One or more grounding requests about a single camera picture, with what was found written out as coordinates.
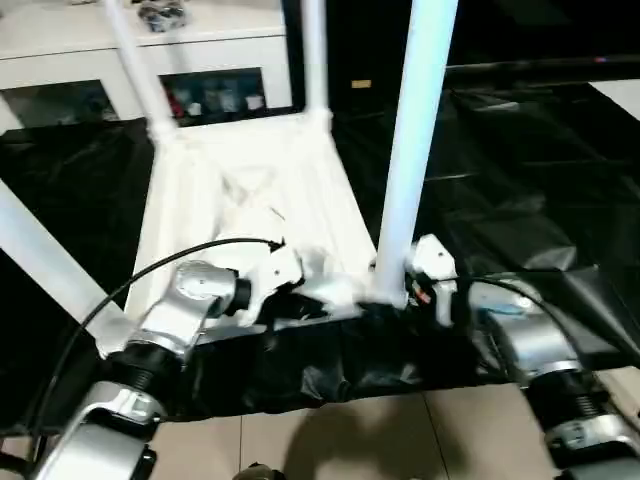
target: tile floor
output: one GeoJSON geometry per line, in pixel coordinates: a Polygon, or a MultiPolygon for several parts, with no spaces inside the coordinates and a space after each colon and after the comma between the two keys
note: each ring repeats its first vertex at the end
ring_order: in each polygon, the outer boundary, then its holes
{"type": "MultiPolygon", "coordinates": [[[[640,372],[602,376],[623,410],[637,412],[640,372]]],[[[25,445],[11,440],[3,449],[19,454],[25,445]]],[[[253,462],[288,480],[549,480],[555,473],[513,385],[170,424],[153,448],[153,480],[231,480],[253,462]]],[[[0,473],[0,480],[17,478],[0,473]]]]}

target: black tarp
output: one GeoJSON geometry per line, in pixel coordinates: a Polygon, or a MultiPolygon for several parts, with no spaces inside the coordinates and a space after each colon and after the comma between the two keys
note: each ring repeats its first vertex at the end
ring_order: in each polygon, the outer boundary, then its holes
{"type": "MultiPolygon", "coordinates": [[[[390,110],[360,118],[338,116],[334,121],[336,144],[374,238],[380,226],[393,120],[390,110]]],[[[65,184],[64,192],[78,192],[88,207],[93,191],[110,191],[112,197],[101,198],[113,202],[120,215],[131,212],[135,218],[130,225],[139,225],[144,201],[141,184],[147,177],[127,176],[126,165],[137,165],[148,175],[152,153],[144,131],[107,128],[93,140],[86,139],[94,142],[93,148],[83,150],[78,145],[76,153],[71,149],[66,156],[52,157],[45,145],[64,145],[67,136],[75,135],[67,127],[56,132],[40,147],[43,160],[35,162],[40,165],[39,175],[54,179],[64,166],[70,169],[68,178],[75,178],[65,184]],[[100,138],[109,141],[102,145],[100,138]],[[118,142],[127,148],[118,150],[114,146],[118,142]],[[91,163],[96,155],[103,161],[91,163]],[[67,158],[76,160],[69,163],[67,158]],[[74,168],[85,174],[95,170],[96,175],[104,170],[111,186],[135,185],[133,190],[125,189],[134,192],[128,203],[133,206],[120,208],[125,205],[119,200],[121,192],[111,187],[87,188],[82,175],[71,174],[74,168]],[[113,175],[120,180],[114,182],[113,175]]],[[[640,286],[639,135],[635,119],[589,86],[446,91],[416,236],[436,233],[455,256],[461,274],[512,272],[522,277],[566,314],[567,330],[590,366],[626,365],[640,339],[636,298],[640,286]]],[[[6,151],[3,164],[8,161],[6,151]]],[[[23,153],[14,145],[8,155],[19,165],[23,153]]],[[[39,205],[55,204],[48,195],[59,194],[57,181],[49,182],[50,189],[34,189],[20,183],[30,184],[28,176],[14,177],[6,181],[36,213],[39,205]]],[[[117,260],[114,256],[111,268],[119,262],[124,279],[133,266],[137,230],[105,229],[98,234],[98,229],[95,237],[85,239],[83,221],[71,221],[73,216],[72,211],[61,210],[58,218],[54,211],[45,225],[80,244],[86,240],[84,248],[103,241],[102,235],[119,242],[126,254],[117,260]]],[[[81,248],[67,248],[82,255],[81,248]]],[[[112,286],[111,277],[101,279],[101,268],[84,262],[105,288],[112,286]]],[[[32,298],[44,298],[37,288],[31,291],[32,298]]],[[[19,297],[8,291],[3,298],[19,297]]],[[[178,389],[179,416],[186,420],[281,412],[367,396],[506,381],[499,362],[480,355],[472,343],[475,337],[470,335],[464,303],[462,292],[455,310],[460,328],[449,332],[437,328],[428,311],[398,315],[391,309],[370,308],[363,318],[200,347],[178,389]]],[[[41,314],[27,312],[25,318],[21,322],[30,322],[25,325],[31,329],[44,321],[41,314]]],[[[69,323],[68,319],[58,321],[69,323]]],[[[25,355],[38,357],[39,375],[34,374],[33,362],[30,370],[29,363],[24,367],[24,378],[33,377],[35,384],[51,365],[53,350],[38,350],[40,345],[23,335],[23,343],[10,341],[29,352],[25,355]]],[[[84,347],[79,354],[95,356],[89,341],[84,347]]],[[[80,373],[80,363],[72,362],[67,372],[65,395],[69,397],[99,374],[98,369],[80,373]]],[[[82,362],[88,370],[90,364],[82,362]]],[[[0,376],[5,388],[9,388],[5,381],[18,378],[16,372],[23,368],[18,362],[12,366],[13,376],[0,376]]],[[[61,410],[50,418],[51,427],[64,421],[70,403],[56,403],[61,410]]],[[[14,409],[13,418],[3,419],[2,430],[15,431],[23,425],[26,411],[26,407],[23,412],[14,409]]]]}

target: white metal pole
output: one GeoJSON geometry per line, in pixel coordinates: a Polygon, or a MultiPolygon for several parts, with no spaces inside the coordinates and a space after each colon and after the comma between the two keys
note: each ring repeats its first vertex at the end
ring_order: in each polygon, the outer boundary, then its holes
{"type": "Polygon", "coordinates": [[[149,122],[148,129],[151,136],[155,141],[160,141],[171,135],[177,127],[160,79],[145,64],[136,46],[136,40],[127,23],[121,2],[122,0],[104,0],[107,18],[116,36],[118,52],[125,71],[149,122]]]}
{"type": "Polygon", "coordinates": [[[374,289],[402,303],[457,0],[413,0],[378,243],[374,289]]]}
{"type": "Polygon", "coordinates": [[[328,112],[327,26],[324,0],[302,2],[302,38],[307,112],[328,112]]]}
{"type": "MultiPolygon", "coordinates": [[[[0,248],[78,322],[107,296],[2,181],[0,248]]],[[[106,355],[120,350],[134,327],[122,310],[110,303],[88,330],[101,354],[106,355]]]]}

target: cabinet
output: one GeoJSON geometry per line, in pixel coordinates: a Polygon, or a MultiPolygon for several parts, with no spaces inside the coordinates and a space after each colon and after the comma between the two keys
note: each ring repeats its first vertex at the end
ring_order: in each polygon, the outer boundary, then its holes
{"type": "MultiPolygon", "coordinates": [[[[200,109],[194,121],[207,123],[291,105],[279,0],[190,0],[186,8],[187,26],[166,33],[150,32],[127,9],[143,58],[161,76],[178,116],[200,109]],[[212,112],[215,104],[220,112],[212,112]]],[[[5,9],[0,132],[143,115],[101,5],[25,0],[5,9]]]]}

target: wire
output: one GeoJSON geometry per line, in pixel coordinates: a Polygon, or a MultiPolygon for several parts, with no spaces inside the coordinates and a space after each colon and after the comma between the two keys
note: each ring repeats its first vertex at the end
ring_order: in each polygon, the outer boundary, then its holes
{"type": "MultiPolygon", "coordinates": [[[[412,278],[413,278],[413,280],[415,280],[418,283],[418,286],[420,286],[420,288],[422,288],[422,286],[420,285],[419,280],[415,276],[412,276],[412,278]]],[[[471,284],[473,282],[477,282],[477,283],[485,283],[487,285],[494,285],[496,287],[500,287],[500,288],[503,288],[505,290],[509,290],[510,292],[516,293],[516,294],[518,294],[518,295],[530,300],[535,306],[537,306],[540,310],[542,310],[545,314],[547,314],[551,318],[551,320],[553,320],[553,322],[556,324],[556,326],[564,334],[565,338],[567,339],[567,342],[571,345],[573,350],[576,352],[576,355],[578,355],[578,359],[579,359],[580,363],[585,365],[585,363],[584,363],[584,355],[582,354],[582,352],[578,348],[578,345],[576,344],[575,340],[573,339],[573,336],[571,336],[567,332],[567,329],[566,329],[565,325],[562,323],[562,321],[560,320],[558,315],[549,307],[549,303],[548,302],[545,302],[543,300],[538,300],[532,294],[526,292],[525,290],[523,290],[520,287],[517,287],[516,285],[508,283],[506,280],[493,279],[493,278],[486,277],[486,276],[458,275],[458,276],[455,276],[455,277],[445,278],[445,279],[441,279],[441,280],[428,280],[427,283],[429,285],[435,285],[437,283],[448,282],[448,281],[460,281],[460,282],[467,282],[469,284],[471,284]]]]}
{"type": "Polygon", "coordinates": [[[168,257],[163,258],[162,260],[152,263],[148,267],[143,268],[138,273],[133,275],[131,278],[129,278],[129,280],[127,280],[125,283],[123,283],[114,291],[112,291],[109,295],[107,295],[104,298],[104,300],[102,300],[98,305],[96,305],[96,307],[93,310],[91,310],[91,312],[85,317],[85,319],[80,324],[78,324],[78,326],[74,329],[73,333],[70,335],[69,339],[65,343],[65,346],[62,349],[60,356],[58,357],[58,361],[55,364],[55,367],[51,374],[51,378],[49,379],[47,388],[41,397],[40,405],[36,408],[35,414],[32,417],[32,422],[30,422],[32,440],[31,440],[31,445],[29,447],[29,456],[27,458],[30,464],[32,465],[32,467],[35,466],[35,463],[37,462],[39,436],[42,431],[42,427],[45,420],[45,414],[47,413],[49,403],[51,402],[53,391],[55,390],[56,385],[60,380],[60,376],[62,375],[67,359],[69,358],[69,355],[71,355],[71,352],[73,350],[75,343],[78,341],[78,338],[80,338],[80,335],[82,334],[82,332],[93,321],[93,319],[95,319],[96,316],[110,302],[112,302],[122,292],[124,292],[127,288],[129,288],[133,283],[137,282],[142,277],[144,277],[145,275],[148,275],[154,270],[157,270],[158,268],[163,267],[171,262],[174,262],[175,260],[178,260],[182,257],[191,255],[192,253],[199,252],[201,250],[206,250],[207,248],[219,247],[222,245],[230,245],[230,244],[236,244],[236,243],[262,243],[262,244],[269,245],[269,248],[271,250],[276,250],[282,246],[281,243],[274,242],[271,240],[264,240],[261,238],[242,238],[241,237],[241,238],[227,238],[223,240],[213,240],[210,242],[201,243],[200,245],[196,245],[196,246],[181,250],[177,253],[174,253],[173,255],[169,255],[168,257]]]}

